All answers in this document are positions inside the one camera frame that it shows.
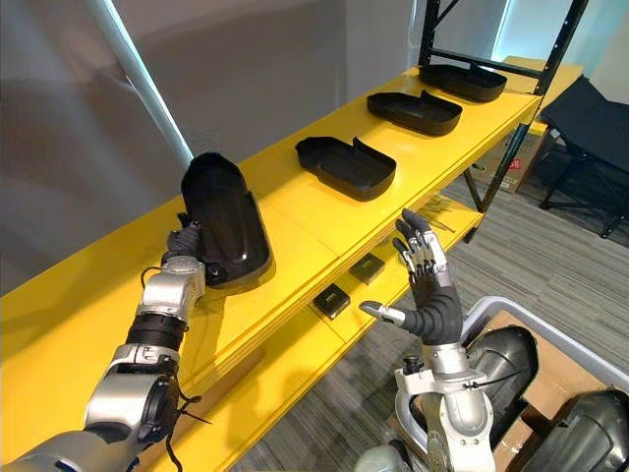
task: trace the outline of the black rack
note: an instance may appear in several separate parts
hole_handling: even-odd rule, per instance
[[[459,1],[460,0],[451,0],[448,6],[439,13],[441,2],[439,0],[427,0],[419,65],[427,66],[428,64],[430,64],[430,59],[432,57],[442,57],[445,59],[452,59],[468,64],[475,64],[477,66],[491,67],[499,71],[510,72],[519,76],[531,77],[538,80],[533,94],[540,96],[544,96],[545,93],[548,91],[548,87],[550,86],[550,83],[552,82],[552,79],[557,72],[557,68],[561,63],[561,59],[563,59],[563,55],[568,49],[568,45],[570,44],[572,35],[579,25],[579,21],[583,16],[583,12],[588,5],[588,0],[572,1],[572,4],[570,5],[566,18],[561,27],[561,31],[557,35],[557,38],[552,45],[552,49],[550,50],[550,54],[546,59],[545,65],[543,66],[543,69],[541,71],[538,71],[535,69],[529,69],[513,64],[506,64],[503,62],[496,62],[482,57],[470,56],[467,54],[461,54],[455,51],[446,51],[434,47],[434,33],[437,26],[448,15],[448,13],[452,11],[452,9],[456,6],[457,3],[459,3]],[[487,188],[485,195],[482,198],[479,194],[476,183],[472,178],[470,170],[466,169],[463,173],[465,176],[465,181],[467,182],[470,189],[470,194],[472,195],[472,198],[474,200],[474,204],[476,205],[477,210],[481,213],[485,213],[491,205],[493,197],[495,197],[495,194],[500,188],[500,184],[502,183],[502,180],[504,179],[507,170],[509,170],[509,165],[511,165],[511,162],[518,152],[520,145],[522,144],[524,138],[529,132],[530,126],[531,123],[520,123],[518,125],[515,133],[511,137],[511,141],[509,142],[507,150],[505,151],[502,159],[500,160],[500,163],[498,164],[495,175],[489,183],[489,187]],[[466,235],[466,242],[470,242],[472,240],[475,231],[476,229],[473,229]]]

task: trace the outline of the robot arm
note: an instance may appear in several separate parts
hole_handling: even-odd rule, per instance
[[[407,358],[395,379],[400,390],[422,396],[430,471],[493,472],[491,404],[479,389],[486,376],[470,368],[461,347],[463,313],[445,254],[425,220],[407,209],[402,217],[396,227],[408,246],[397,238],[393,245],[409,272],[416,310],[372,301],[361,309],[424,341],[425,366],[416,356]]]
[[[127,340],[87,404],[85,428],[43,442],[6,465],[8,472],[131,470],[140,452],[172,433],[179,347],[205,290],[205,267],[194,250],[199,231],[192,223],[171,233],[170,251],[144,287]]]

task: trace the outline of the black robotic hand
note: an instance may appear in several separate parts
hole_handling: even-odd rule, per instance
[[[459,342],[463,313],[443,249],[421,216],[405,209],[402,218],[395,227],[404,235],[406,244],[394,238],[393,246],[409,271],[417,310],[392,308],[372,301],[363,302],[361,310],[421,336],[427,345]]]

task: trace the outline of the shelf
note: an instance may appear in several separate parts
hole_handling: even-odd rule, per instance
[[[419,93],[424,86],[417,75],[411,70],[370,93]],[[402,208],[421,207],[519,122],[530,120],[539,101],[506,92],[477,104],[426,89],[463,106],[447,136],[423,136],[379,120],[360,97],[240,164],[275,264],[256,285],[207,291],[183,347],[186,392],[207,390],[243,361],[389,234]],[[393,157],[398,167],[390,188],[358,203],[303,170],[295,144],[325,135],[347,142],[358,136]],[[174,199],[2,298],[4,460],[83,425],[86,403],[131,325],[140,272],[159,261],[183,207],[181,197]],[[40,394],[43,385],[46,395]],[[63,414],[42,422],[51,404],[63,405]]]
[[[439,214],[427,213],[427,216],[436,219],[448,228],[455,229],[455,232],[451,232],[435,225],[432,226],[439,242],[448,251],[468,231],[480,224],[483,215],[445,197],[433,199],[433,201],[439,200],[438,207],[441,212]],[[344,273],[334,282],[345,293],[349,294],[352,303],[334,320],[330,320],[324,315],[320,316],[345,342],[355,342],[374,323],[374,318],[358,308],[361,302],[375,300],[390,304],[397,301],[408,290],[408,273],[400,262],[398,253],[390,243],[394,236],[404,240],[402,235],[395,231],[383,241],[383,244],[375,246],[370,251],[385,262],[384,271],[372,283],[365,285],[349,272]]]
[[[430,217],[455,230],[433,227],[447,249],[482,218],[480,213],[446,198],[440,198],[438,207],[441,211]],[[335,282],[350,294],[350,307],[334,321],[319,318],[310,308],[295,315],[262,345],[264,360],[205,415],[212,425],[199,425],[175,442],[177,455],[187,470],[227,470],[375,322],[358,309],[361,301],[372,298],[390,304],[406,292],[407,272],[390,242],[371,252],[385,261],[384,271],[373,283],[362,284],[349,273]],[[164,456],[155,469],[170,471],[172,464]]]

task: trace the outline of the cable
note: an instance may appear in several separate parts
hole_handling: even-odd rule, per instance
[[[177,410],[177,415],[175,416],[175,422],[173,424],[173,428],[172,430],[170,430],[170,433],[168,433],[168,436],[166,437],[166,452],[168,452],[168,457],[170,458],[172,463],[175,464],[175,467],[177,467],[177,472],[183,472],[184,466],[175,455],[175,450],[173,449],[173,444],[172,444],[173,434],[175,433],[175,427],[177,426],[177,422],[179,421],[179,418],[181,418],[181,415],[186,415],[186,416],[190,416],[191,418],[194,418],[195,420],[207,423],[208,425],[211,425],[211,423],[207,420],[204,420],[203,418],[200,418],[197,415],[193,415],[192,413],[186,410],[186,408],[188,408],[188,406],[191,405],[192,403],[200,402],[201,400],[200,395],[188,397],[179,388],[179,396],[181,396],[182,399],[184,400],[184,404],[181,408]]]
[[[525,371],[528,371],[528,369],[522,369],[520,371],[514,372],[512,374],[509,374],[508,376],[501,377],[500,379],[496,379],[494,381],[487,381],[487,382],[481,382],[481,383],[472,382],[472,383],[469,383],[469,384],[465,385],[465,388],[472,389],[472,388],[480,388],[482,386],[487,386],[487,385],[492,385],[492,384],[498,384],[500,382],[507,381],[507,380],[511,379],[512,377],[517,376],[518,374],[522,374]]]
[[[144,276],[149,270],[152,270],[152,269],[161,270],[161,267],[158,267],[157,265],[151,265],[150,267],[147,267],[142,271],[142,273],[140,274],[140,283],[142,284],[142,289],[146,288],[146,284],[144,283]]]

